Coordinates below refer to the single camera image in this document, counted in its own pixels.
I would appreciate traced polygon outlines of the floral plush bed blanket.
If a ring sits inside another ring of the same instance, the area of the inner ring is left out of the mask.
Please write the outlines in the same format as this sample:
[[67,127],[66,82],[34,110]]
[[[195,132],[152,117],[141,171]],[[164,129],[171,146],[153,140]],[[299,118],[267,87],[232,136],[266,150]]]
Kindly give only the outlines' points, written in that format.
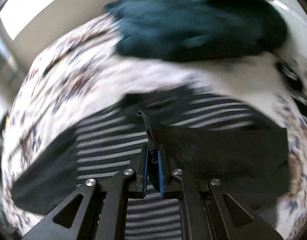
[[307,59],[281,49],[258,55],[173,62],[122,56],[114,17],[101,15],[70,31],[33,61],[13,102],[2,153],[2,201],[8,222],[27,233],[45,215],[15,206],[11,187],[56,137],[127,94],[186,86],[229,96],[287,129],[290,187],[258,213],[283,239],[307,228],[307,118],[296,96],[307,94]]

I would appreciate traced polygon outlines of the teal velvet garment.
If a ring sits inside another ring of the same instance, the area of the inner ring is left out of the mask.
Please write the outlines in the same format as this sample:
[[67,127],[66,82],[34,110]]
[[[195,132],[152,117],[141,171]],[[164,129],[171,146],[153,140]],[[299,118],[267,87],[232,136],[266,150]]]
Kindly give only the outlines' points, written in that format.
[[173,62],[237,58],[281,47],[287,26],[270,0],[116,0],[120,55]]

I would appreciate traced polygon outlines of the black striped knit sweater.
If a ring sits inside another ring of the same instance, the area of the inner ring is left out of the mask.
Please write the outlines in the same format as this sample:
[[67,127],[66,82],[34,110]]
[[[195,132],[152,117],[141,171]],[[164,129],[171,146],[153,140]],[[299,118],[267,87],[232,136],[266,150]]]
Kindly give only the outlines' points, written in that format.
[[152,167],[163,145],[178,167],[223,181],[256,210],[290,187],[286,129],[241,101],[183,86],[127,94],[79,121],[14,182],[11,198],[46,215],[87,179],[106,180],[127,168],[145,143]]

